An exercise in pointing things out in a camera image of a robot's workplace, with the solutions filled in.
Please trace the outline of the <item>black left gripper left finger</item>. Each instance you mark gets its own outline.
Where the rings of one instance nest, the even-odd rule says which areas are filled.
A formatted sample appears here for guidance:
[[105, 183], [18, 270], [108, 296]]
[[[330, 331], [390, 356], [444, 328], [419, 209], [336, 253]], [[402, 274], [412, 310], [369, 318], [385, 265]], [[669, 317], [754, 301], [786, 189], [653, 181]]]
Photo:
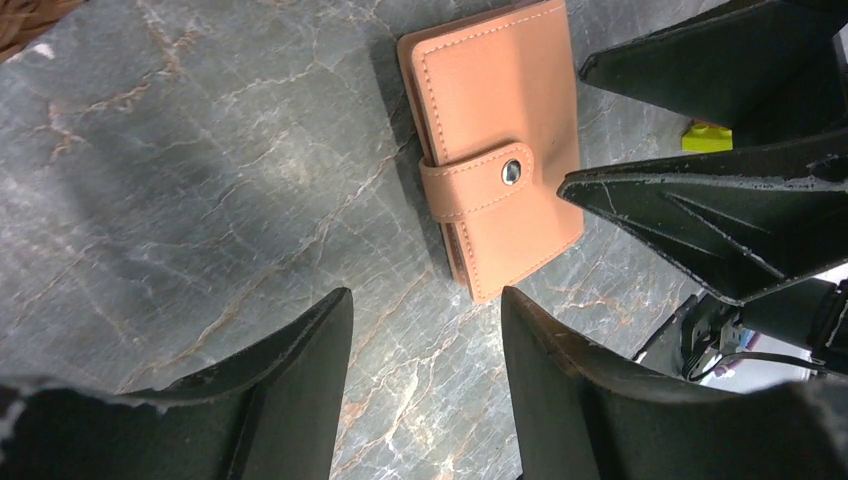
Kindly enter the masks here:
[[352, 343], [338, 288], [289, 325], [168, 387], [109, 394], [1, 380], [5, 479], [325, 479]]

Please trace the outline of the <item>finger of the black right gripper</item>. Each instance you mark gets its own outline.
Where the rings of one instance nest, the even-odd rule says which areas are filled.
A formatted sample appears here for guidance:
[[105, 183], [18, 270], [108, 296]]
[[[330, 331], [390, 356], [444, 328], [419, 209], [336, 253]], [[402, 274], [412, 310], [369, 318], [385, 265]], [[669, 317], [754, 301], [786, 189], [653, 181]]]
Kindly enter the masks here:
[[591, 54], [591, 86], [727, 127], [736, 147], [847, 125], [844, 1], [728, 1]]

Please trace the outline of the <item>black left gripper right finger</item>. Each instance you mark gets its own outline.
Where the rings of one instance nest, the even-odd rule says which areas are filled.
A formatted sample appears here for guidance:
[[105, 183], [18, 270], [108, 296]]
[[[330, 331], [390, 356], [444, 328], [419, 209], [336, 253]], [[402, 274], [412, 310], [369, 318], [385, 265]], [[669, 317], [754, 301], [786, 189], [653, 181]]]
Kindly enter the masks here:
[[646, 368], [501, 296], [504, 358], [526, 479], [843, 479], [847, 385], [750, 393]]

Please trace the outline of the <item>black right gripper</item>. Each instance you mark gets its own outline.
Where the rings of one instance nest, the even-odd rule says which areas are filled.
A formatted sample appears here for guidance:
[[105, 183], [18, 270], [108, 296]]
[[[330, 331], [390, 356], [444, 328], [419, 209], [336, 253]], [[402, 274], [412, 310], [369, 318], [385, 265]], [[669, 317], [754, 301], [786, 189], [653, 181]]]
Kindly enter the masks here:
[[634, 361], [702, 383], [846, 371], [846, 126], [846, 54], [825, 46], [739, 123], [747, 148], [566, 175], [562, 199], [718, 299], [754, 300], [690, 296]]

